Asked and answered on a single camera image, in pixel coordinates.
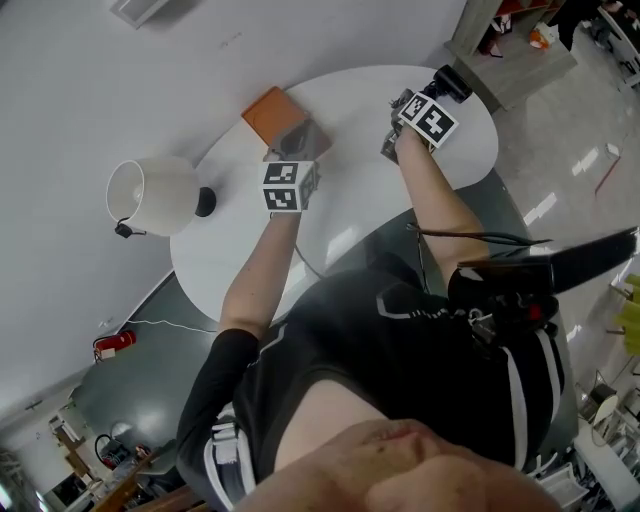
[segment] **red fire extinguisher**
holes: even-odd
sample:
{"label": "red fire extinguisher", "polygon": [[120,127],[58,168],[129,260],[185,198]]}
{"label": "red fire extinguisher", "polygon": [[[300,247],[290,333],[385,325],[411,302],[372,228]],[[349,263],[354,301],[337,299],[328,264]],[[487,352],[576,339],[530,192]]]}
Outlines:
{"label": "red fire extinguisher", "polygon": [[136,342],[136,335],[133,331],[122,331],[113,336],[98,338],[93,342],[93,357],[96,362],[114,357],[116,352],[130,347]]}

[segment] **table lamp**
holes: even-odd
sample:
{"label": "table lamp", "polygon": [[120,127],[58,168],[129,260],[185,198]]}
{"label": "table lamp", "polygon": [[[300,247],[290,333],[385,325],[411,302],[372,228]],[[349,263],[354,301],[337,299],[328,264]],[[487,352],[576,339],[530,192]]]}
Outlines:
{"label": "table lamp", "polygon": [[207,217],[215,207],[215,193],[200,187],[191,163],[184,158],[127,160],[116,167],[107,186],[107,209],[118,223],[116,233],[124,238],[146,233],[175,235],[194,215]]}

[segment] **lamp base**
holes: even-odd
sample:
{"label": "lamp base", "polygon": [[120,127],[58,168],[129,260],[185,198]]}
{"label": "lamp base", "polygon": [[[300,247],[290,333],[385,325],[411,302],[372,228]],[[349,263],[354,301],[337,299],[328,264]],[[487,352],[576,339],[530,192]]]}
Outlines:
{"label": "lamp base", "polygon": [[209,187],[202,187],[200,189],[200,199],[198,200],[198,208],[196,208],[196,215],[198,217],[208,217],[216,209],[216,194]]}

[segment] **tiled floor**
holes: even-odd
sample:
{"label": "tiled floor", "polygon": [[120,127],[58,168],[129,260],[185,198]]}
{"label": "tiled floor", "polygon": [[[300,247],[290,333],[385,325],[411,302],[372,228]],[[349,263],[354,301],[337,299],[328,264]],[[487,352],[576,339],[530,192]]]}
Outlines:
{"label": "tiled floor", "polygon": [[[526,103],[494,115],[500,137],[496,170],[535,238],[581,237],[640,224],[640,92],[622,85],[615,59],[578,29],[578,66]],[[614,162],[606,143],[623,149]],[[627,271],[640,273],[640,261]],[[574,379],[591,389],[595,369],[619,391],[633,378],[619,337],[605,334],[620,299],[608,284],[617,269],[560,297]]]}

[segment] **hand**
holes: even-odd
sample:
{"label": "hand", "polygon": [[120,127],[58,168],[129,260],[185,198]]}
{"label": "hand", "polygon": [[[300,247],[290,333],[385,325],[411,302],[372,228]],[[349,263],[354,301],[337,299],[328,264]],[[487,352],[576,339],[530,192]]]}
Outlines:
{"label": "hand", "polygon": [[420,137],[418,132],[409,125],[405,125],[402,128],[400,137],[398,137],[398,140],[396,141],[396,154],[398,155],[398,158],[416,154],[426,154],[431,156],[431,153],[429,153],[422,141],[422,137]]}

